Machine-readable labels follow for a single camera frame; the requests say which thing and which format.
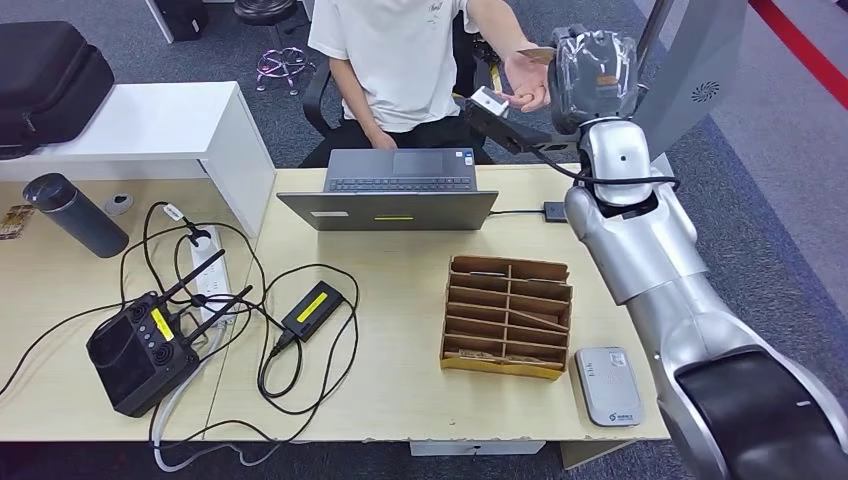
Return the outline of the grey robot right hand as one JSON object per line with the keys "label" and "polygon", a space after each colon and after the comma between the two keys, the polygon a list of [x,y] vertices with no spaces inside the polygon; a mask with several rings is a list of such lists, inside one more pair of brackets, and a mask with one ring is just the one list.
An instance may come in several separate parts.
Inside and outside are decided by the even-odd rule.
{"label": "grey robot right hand", "polygon": [[602,118],[630,118],[639,96],[637,45],[633,38],[580,24],[552,33],[548,68],[551,119],[561,134],[574,134]]}

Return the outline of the person's left hand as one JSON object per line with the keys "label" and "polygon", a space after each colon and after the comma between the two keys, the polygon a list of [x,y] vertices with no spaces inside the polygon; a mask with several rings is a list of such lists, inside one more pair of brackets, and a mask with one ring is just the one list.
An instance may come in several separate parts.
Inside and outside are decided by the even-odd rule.
{"label": "person's left hand", "polygon": [[504,60],[504,73],[509,93],[504,93],[503,97],[512,108],[527,113],[550,104],[546,65],[536,63],[521,53],[511,53]]}

